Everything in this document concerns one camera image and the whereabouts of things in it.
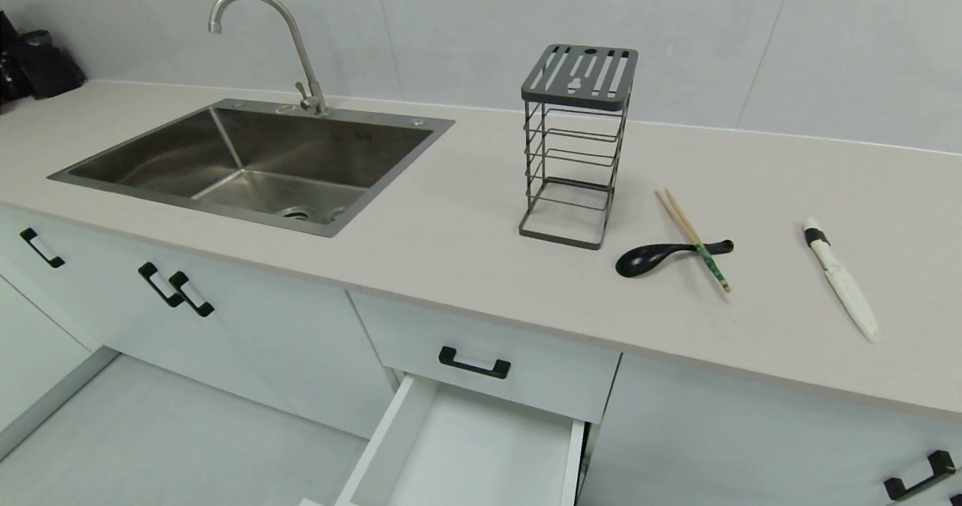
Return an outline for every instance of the white knife sheath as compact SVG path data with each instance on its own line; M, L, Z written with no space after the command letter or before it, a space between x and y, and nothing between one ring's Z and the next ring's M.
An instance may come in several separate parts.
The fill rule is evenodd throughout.
M855 283L852 274L836 259L834 253L832 253L832 246L828 243L828 238L825 237L814 218L805 221L804 229L805 241L808 242L808 246L818 257L818 261L821 262L828 283L831 284L832 289L839 296L839 300L842 301L842 305L849 312L852 321L862 331L865 338L872 342L879 342L879 324L876 322L876 315L873 314L872 307L869 306L862 290Z

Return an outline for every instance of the stainless steel sink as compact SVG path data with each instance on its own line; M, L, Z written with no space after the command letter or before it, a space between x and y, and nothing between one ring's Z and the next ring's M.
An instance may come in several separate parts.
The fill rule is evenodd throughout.
M332 238L453 123L224 99L49 178Z

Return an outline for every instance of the rack top plate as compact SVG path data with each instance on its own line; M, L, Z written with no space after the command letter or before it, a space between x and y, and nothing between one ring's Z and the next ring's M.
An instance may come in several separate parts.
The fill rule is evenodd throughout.
M619 111L628 104L637 66L636 50L551 44L522 84L522 99Z

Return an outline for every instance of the beige countertop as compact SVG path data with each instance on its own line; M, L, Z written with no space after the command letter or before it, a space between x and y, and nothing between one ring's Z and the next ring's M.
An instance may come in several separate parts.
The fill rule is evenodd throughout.
M457 121L336 238L141 201L46 177L221 98L295 95L92 82L0 116L0 204L108 232L533 331L962 421L962 156L629 123L600 251L518 235L519 112L334 99ZM698 259L622 279L626 250L683 242L670 187L707 240ZM814 216L882 332L862 337L805 246Z

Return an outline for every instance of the gray floor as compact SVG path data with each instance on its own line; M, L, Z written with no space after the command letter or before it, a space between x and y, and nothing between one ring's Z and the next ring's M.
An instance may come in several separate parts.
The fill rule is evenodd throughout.
M364 446L120 356L0 462L0 504L330 505Z

